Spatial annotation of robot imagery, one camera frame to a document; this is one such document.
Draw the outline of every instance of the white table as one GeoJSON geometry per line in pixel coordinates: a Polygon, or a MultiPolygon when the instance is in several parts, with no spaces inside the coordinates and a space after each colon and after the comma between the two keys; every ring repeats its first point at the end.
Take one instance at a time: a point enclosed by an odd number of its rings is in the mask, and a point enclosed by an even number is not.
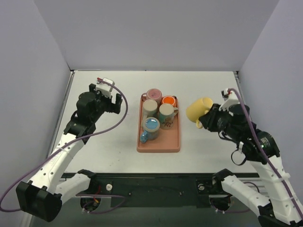
{"type": "MultiPolygon", "coordinates": [[[[216,173],[224,168],[235,173],[256,172],[248,163],[243,166],[232,163],[230,156],[235,144],[219,139],[217,133],[197,129],[185,115],[186,107],[200,97],[208,96],[215,103],[222,103],[221,90],[237,88],[233,72],[75,71],[56,143],[76,110],[79,94],[88,91],[89,84],[97,77],[116,83],[127,98],[129,112],[120,126],[90,138],[66,173],[83,168],[95,173],[216,173]],[[136,151],[140,95],[154,87],[163,95],[175,95],[179,99],[181,150],[178,153],[136,151]]],[[[125,102],[119,115],[104,113],[96,124],[96,131],[117,123],[124,111],[125,102]]]]}

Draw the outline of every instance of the cup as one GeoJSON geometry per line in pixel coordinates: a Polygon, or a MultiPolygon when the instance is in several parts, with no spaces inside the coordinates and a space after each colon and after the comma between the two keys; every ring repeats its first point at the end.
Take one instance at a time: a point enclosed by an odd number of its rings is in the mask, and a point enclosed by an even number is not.
{"type": "Polygon", "coordinates": [[[153,99],[148,99],[143,102],[142,105],[142,121],[141,121],[141,126],[143,127],[143,122],[148,118],[148,117],[157,117],[157,109],[158,109],[158,104],[155,100],[153,99]]]}
{"type": "Polygon", "coordinates": [[[178,113],[178,108],[173,107],[172,104],[164,103],[159,108],[159,122],[160,128],[170,129],[174,124],[174,117],[178,113]]]}
{"type": "Polygon", "coordinates": [[[199,117],[207,114],[213,104],[212,99],[208,97],[200,98],[186,109],[186,116],[190,121],[196,123],[197,128],[201,129],[203,128],[203,125],[199,121],[199,117]]]}
{"type": "Polygon", "coordinates": [[[163,97],[161,103],[162,104],[164,104],[164,103],[172,104],[173,107],[177,106],[176,97],[174,97],[174,96],[165,96],[165,97],[163,97]]]}
{"type": "Polygon", "coordinates": [[[162,92],[159,89],[152,88],[152,89],[149,89],[146,93],[143,93],[141,95],[141,98],[143,100],[153,99],[159,105],[161,103],[161,99],[162,99],[162,92]]]}
{"type": "Polygon", "coordinates": [[[140,142],[146,143],[148,140],[154,140],[159,135],[160,123],[157,118],[149,117],[143,122],[143,133],[140,136],[140,142]]]}

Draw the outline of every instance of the white mug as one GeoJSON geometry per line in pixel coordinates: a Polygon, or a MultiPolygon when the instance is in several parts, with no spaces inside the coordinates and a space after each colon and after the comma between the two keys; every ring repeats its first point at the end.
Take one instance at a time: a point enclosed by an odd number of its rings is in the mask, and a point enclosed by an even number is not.
{"type": "Polygon", "coordinates": [[[159,122],[160,128],[170,129],[174,124],[175,115],[178,113],[179,109],[173,107],[172,104],[164,103],[159,108],[159,122]]]}
{"type": "Polygon", "coordinates": [[[158,103],[153,99],[147,99],[143,102],[142,105],[142,121],[141,126],[143,127],[142,123],[148,118],[148,117],[157,117],[157,109],[158,109],[158,103]]]}

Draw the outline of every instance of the orange tray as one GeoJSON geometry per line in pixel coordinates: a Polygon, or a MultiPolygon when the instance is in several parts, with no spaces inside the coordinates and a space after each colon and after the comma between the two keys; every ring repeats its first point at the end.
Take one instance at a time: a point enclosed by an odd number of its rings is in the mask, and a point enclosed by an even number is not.
{"type": "Polygon", "coordinates": [[[137,151],[142,153],[172,153],[180,151],[180,110],[175,116],[174,125],[171,129],[164,130],[159,129],[159,135],[154,140],[149,140],[146,143],[140,142],[140,135],[143,132],[141,127],[142,121],[142,105],[143,100],[140,98],[140,112],[139,112],[139,123],[138,123],[138,138],[137,138],[137,151]]]}

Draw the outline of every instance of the pink mug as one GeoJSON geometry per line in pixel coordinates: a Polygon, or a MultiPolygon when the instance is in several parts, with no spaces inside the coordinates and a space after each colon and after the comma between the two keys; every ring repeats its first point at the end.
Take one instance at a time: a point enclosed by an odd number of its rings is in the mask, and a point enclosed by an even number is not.
{"type": "Polygon", "coordinates": [[[141,98],[142,98],[142,100],[153,99],[159,105],[161,103],[161,99],[162,99],[162,92],[159,89],[152,88],[152,89],[149,89],[146,93],[143,93],[141,95],[141,98]]]}

